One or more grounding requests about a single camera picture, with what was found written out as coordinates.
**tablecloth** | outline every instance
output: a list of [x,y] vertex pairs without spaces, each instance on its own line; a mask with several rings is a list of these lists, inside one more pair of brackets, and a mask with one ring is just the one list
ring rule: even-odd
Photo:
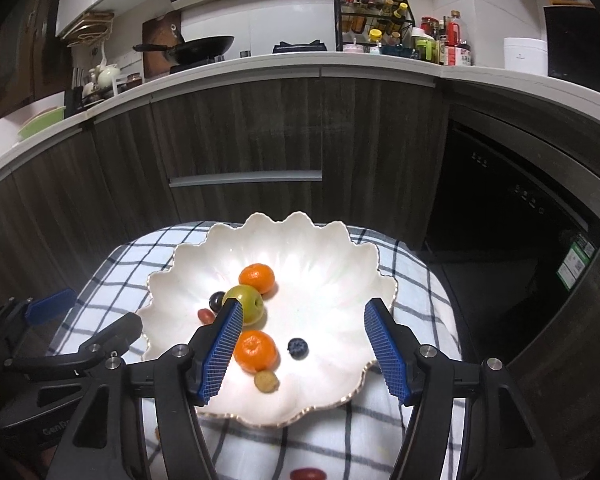
[[[127,312],[148,304],[147,276],[168,269],[174,247],[199,244],[214,222],[181,224],[147,234],[115,249],[80,293],[56,333],[50,354],[77,351],[78,345]],[[398,294],[394,318],[408,325],[421,343],[460,359],[454,314],[446,293],[427,266],[406,245],[383,234],[348,227],[355,243],[378,246],[379,270],[394,276]],[[124,355],[138,362],[144,338]],[[394,466],[412,408],[398,405],[377,367],[371,368],[362,391],[346,405],[312,412],[281,430],[256,430],[232,420],[200,416],[209,452],[221,480],[286,480],[296,468],[317,467],[329,480],[386,480]],[[143,399],[147,454],[154,480],[166,479],[152,399]],[[453,480],[462,442],[464,400],[454,401],[442,478]]]

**kitchen counter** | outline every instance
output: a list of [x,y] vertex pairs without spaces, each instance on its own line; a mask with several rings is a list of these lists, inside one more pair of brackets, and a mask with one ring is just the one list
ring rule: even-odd
[[[0,302],[80,290],[115,247],[165,226],[254,211],[302,210],[419,250],[455,107],[519,127],[600,177],[600,94],[581,86],[361,54],[225,61],[124,92],[0,156]],[[600,452],[599,342],[600,248],[509,367],[565,478]]]
[[102,120],[149,102],[214,86],[272,78],[318,76],[383,78],[431,85],[442,79],[493,86],[538,97],[600,124],[600,93],[555,78],[479,66],[438,66],[391,56],[339,52],[271,54],[224,61],[167,75],[110,98],[18,143],[0,156],[0,174],[11,164],[29,160],[45,147],[65,139],[71,132],[78,131],[76,126],[88,120]]

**black frying pan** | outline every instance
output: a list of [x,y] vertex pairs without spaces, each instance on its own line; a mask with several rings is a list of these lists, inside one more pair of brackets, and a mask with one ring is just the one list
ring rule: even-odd
[[199,40],[184,41],[180,31],[171,25],[173,35],[180,42],[175,46],[141,43],[134,46],[136,52],[161,52],[167,61],[178,65],[190,65],[204,59],[222,56],[234,42],[233,36],[211,36]]

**white bowl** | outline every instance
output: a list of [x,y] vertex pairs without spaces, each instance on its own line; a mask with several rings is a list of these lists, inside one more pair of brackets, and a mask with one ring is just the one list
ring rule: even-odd
[[[378,248],[353,243],[343,223],[316,227],[302,212],[282,222],[255,213],[239,228],[215,224],[200,245],[175,248],[171,269],[149,276],[152,300],[138,311],[149,342],[142,358],[189,341],[209,296],[237,285],[240,271],[259,262],[273,269],[277,289],[264,296],[266,316],[248,330],[263,330],[275,341],[280,387],[261,393],[232,358],[220,392],[198,412],[281,428],[312,410],[339,406],[362,389],[375,362],[364,327],[366,302],[382,298],[391,308],[397,293],[394,278],[378,272],[378,259]],[[294,337],[308,343],[303,360],[286,350]]]

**orange fruit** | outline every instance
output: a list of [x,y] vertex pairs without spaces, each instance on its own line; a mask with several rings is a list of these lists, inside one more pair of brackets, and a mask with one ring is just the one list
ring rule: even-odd
[[235,344],[235,361],[245,372],[255,374],[268,370],[278,360],[276,344],[260,330],[242,332]]
[[260,294],[266,294],[276,283],[276,277],[271,267],[265,264],[251,264],[242,270],[238,277],[238,283],[251,285]]

